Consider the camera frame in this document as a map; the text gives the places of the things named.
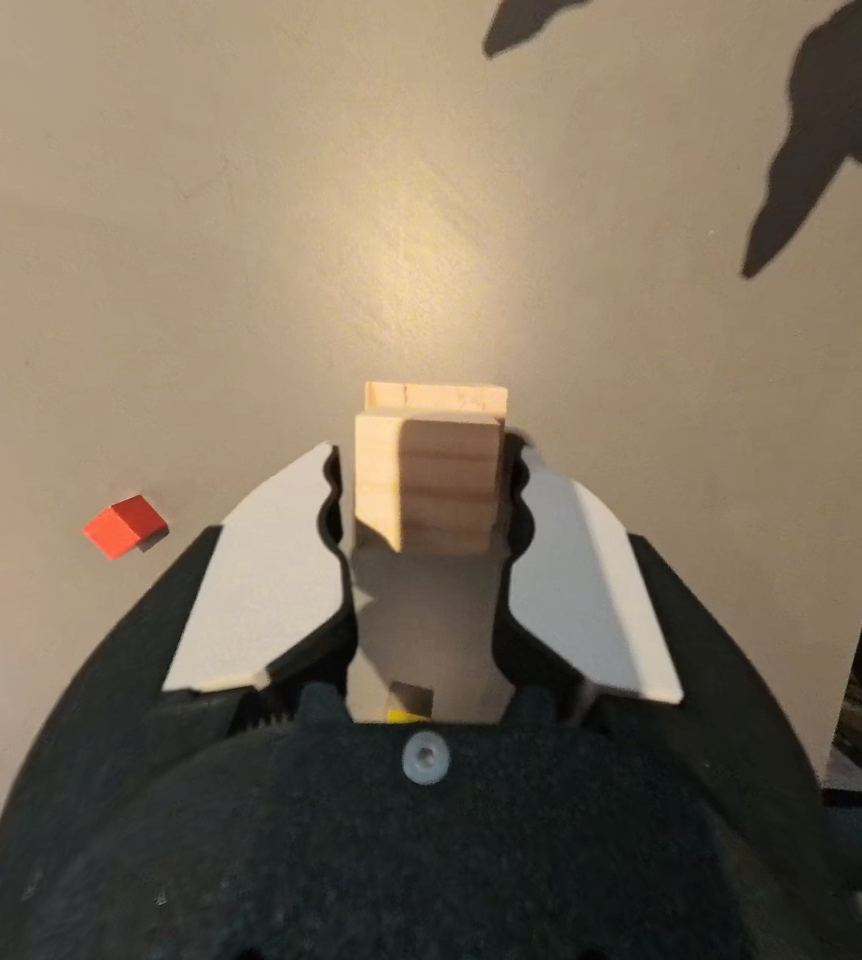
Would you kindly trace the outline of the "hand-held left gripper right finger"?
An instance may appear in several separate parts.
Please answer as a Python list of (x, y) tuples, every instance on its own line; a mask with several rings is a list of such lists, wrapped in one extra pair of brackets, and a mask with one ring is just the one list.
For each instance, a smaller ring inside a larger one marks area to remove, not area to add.
[(601, 694), (679, 705), (683, 685), (625, 526), (533, 445), (510, 443), (508, 460), (491, 641), (500, 673), (558, 706)]

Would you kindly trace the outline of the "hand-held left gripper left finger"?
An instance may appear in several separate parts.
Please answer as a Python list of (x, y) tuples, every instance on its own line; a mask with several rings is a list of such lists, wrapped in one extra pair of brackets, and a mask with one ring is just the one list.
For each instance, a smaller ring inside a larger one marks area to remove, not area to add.
[(226, 516), (163, 692), (266, 690), (331, 661), (347, 669), (357, 621), (341, 494), (339, 449), (322, 442)]

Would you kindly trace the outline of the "red wooden cube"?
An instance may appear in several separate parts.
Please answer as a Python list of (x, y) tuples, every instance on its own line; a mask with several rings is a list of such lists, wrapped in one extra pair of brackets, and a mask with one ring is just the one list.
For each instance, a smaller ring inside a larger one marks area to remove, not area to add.
[(168, 532), (168, 523), (142, 494), (106, 507), (81, 528), (81, 533), (101, 555), (118, 560)]

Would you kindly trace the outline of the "small natural wooden cube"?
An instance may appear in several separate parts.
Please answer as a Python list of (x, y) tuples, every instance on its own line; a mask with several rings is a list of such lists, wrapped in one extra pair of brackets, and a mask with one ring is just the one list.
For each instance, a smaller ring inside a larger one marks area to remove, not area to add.
[(482, 556), (497, 523), (504, 424), (491, 414), (380, 407), (354, 421), (360, 545)]

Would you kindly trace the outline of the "yellow wooden cube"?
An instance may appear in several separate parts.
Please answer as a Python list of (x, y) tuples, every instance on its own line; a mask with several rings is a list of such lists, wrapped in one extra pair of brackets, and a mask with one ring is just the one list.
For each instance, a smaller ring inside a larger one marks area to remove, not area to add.
[(432, 688), (403, 680), (389, 684), (384, 716), (389, 724), (425, 723), (433, 718), (435, 694)]

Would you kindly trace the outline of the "large natural wooden cube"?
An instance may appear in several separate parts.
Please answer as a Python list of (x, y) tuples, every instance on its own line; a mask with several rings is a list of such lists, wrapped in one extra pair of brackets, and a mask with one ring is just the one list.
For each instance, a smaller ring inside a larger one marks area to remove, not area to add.
[(419, 412), (474, 413), (505, 421), (508, 390), (490, 384), (368, 381), (364, 409), (404, 409)]

